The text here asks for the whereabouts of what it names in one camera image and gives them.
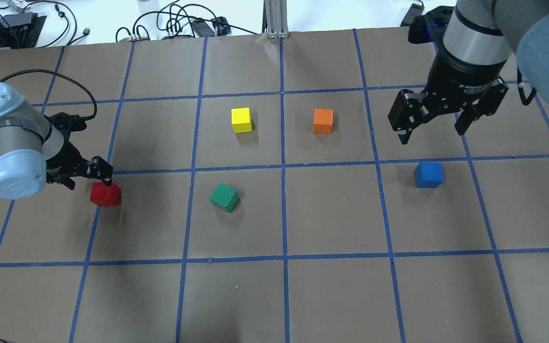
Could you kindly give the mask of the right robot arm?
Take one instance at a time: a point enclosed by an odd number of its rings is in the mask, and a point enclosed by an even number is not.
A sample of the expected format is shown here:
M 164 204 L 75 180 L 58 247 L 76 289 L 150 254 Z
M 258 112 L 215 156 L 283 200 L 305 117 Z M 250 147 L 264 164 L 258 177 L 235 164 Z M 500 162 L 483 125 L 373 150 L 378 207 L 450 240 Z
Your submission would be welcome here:
M 459 135 L 494 115 L 509 90 L 500 73 L 510 56 L 521 104 L 536 95 L 549 104 L 549 0 L 458 0 L 416 17 L 408 41 L 437 51 L 425 88 L 399 91 L 388 113 L 403 145 L 440 115 L 459 113 Z

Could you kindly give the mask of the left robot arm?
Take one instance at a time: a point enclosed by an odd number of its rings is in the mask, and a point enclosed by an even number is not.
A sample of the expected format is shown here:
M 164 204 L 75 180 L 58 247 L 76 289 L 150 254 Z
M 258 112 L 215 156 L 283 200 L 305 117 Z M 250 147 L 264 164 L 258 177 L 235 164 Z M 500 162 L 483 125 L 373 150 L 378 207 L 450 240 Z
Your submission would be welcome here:
M 82 157 L 70 141 L 73 132 L 87 128 L 91 117 L 64 112 L 42 115 L 24 95 L 0 82 L 0 198 L 33 197 L 46 184 L 75 187 L 74 178 L 102 182 L 111 193 L 113 166 L 100 156 Z

